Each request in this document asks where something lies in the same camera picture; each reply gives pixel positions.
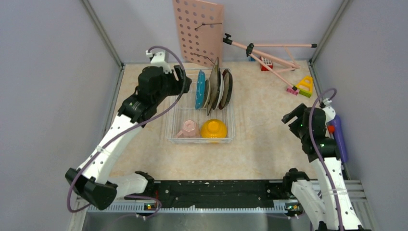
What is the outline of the blue rimmed bowl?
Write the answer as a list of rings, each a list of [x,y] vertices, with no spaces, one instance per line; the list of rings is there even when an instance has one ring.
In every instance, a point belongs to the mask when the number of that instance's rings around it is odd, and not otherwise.
[[[205,97],[205,73],[200,70],[198,73],[197,84],[196,84],[196,97],[195,97],[195,109],[200,109],[203,106],[203,101]]]

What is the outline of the small cream saucer plate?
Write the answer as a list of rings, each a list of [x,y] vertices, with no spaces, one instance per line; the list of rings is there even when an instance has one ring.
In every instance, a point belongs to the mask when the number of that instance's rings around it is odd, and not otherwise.
[[[210,100],[210,95],[211,95],[211,86],[210,86],[209,79],[207,79],[205,81],[203,108],[207,107],[209,100]]]

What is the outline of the white pink handled cup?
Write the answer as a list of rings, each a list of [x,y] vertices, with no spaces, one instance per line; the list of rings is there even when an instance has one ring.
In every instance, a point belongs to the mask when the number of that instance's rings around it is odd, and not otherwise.
[[[176,134],[176,138],[200,138],[200,126],[193,120],[186,120]]]

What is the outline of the white wire dish rack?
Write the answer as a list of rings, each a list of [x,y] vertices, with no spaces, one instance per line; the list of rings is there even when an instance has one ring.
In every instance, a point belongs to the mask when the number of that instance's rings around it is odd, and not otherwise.
[[[175,144],[210,144],[210,143],[230,143],[235,137],[235,119],[233,111],[233,100],[230,100],[229,104],[222,110],[216,109],[211,111],[210,115],[206,114],[206,108],[196,109],[196,86],[199,71],[205,73],[205,77],[209,78],[210,68],[186,68],[187,77],[192,79],[190,90],[188,93],[183,94],[178,103],[165,115],[166,131],[165,138]],[[210,120],[221,120],[227,127],[227,136],[225,138],[184,138],[177,136],[180,132],[182,125],[187,120],[192,120],[197,123],[198,128]]]

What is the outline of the square floral plate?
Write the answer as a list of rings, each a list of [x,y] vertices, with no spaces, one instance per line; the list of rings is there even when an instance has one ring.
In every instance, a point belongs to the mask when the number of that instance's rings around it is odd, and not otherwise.
[[[209,102],[207,104],[206,113],[210,116],[211,111],[214,110],[217,106],[217,102],[220,95],[220,66],[219,66],[219,58],[217,57],[210,77],[209,77],[209,87],[210,87],[210,94],[209,94]]]

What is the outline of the white plate red characters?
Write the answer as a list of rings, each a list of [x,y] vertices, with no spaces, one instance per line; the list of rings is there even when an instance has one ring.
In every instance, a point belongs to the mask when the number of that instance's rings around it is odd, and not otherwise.
[[[220,91],[219,91],[217,103],[216,103],[215,106],[212,107],[213,110],[215,110],[216,108],[218,108],[218,106],[219,106],[219,104],[220,104],[220,102],[221,102],[221,99],[222,99],[222,96],[223,96],[223,92],[224,92],[224,85],[225,85],[225,84],[224,84],[224,77],[223,77],[223,75],[222,75],[221,72],[220,72]]]

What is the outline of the dark red rimmed plate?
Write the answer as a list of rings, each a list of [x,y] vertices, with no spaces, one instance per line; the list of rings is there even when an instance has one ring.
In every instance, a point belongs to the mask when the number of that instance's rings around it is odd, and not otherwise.
[[[233,90],[233,76],[229,69],[225,69],[222,73],[223,81],[224,81],[224,88],[222,98],[218,105],[220,110],[224,109],[231,100],[232,90]]]

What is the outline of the orange yellow bowl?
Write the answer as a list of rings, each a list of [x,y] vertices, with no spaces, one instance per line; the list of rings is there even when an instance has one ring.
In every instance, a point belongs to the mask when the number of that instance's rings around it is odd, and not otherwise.
[[[210,119],[201,126],[202,138],[226,138],[228,129],[224,122],[218,119]]]

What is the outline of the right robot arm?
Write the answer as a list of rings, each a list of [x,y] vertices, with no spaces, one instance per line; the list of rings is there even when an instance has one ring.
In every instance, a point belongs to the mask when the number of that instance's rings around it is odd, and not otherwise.
[[[363,231],[346,188],[342,162],[334,139],[326,136],[330,107],[323,109],[298,105],[284,115],[282,122],[300,139],[318,179],[318,195],[305,172],[291,168],[282,179],[282,192],[296,198],[315,231]]]

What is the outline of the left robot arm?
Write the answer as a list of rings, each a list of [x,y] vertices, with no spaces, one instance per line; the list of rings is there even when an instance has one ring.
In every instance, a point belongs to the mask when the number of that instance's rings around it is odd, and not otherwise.
[[[179,100],[188,93],[191,83],[181,65],[175,65],[168,73],[163,67],[144,68],[134,93],[123,101],[99,145],[79,167],[67,170],[69,193],[76,193],[99,210],[105,210],[115,199],[129,194],[138,194],[143,199],[152,197],[153,177],[147,173],[136,171],[114,178],[110,173],[131,140],[147,123],[163,115],[157,113],[160,103],[168,96]]]

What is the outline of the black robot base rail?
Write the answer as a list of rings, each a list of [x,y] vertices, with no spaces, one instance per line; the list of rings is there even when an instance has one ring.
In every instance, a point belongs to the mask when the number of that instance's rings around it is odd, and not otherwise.
[[[300,210],[287,177],[281,180],[155,180],[138,195],[146,200],[160,201],[162,211],[260,208],[291,213]]]

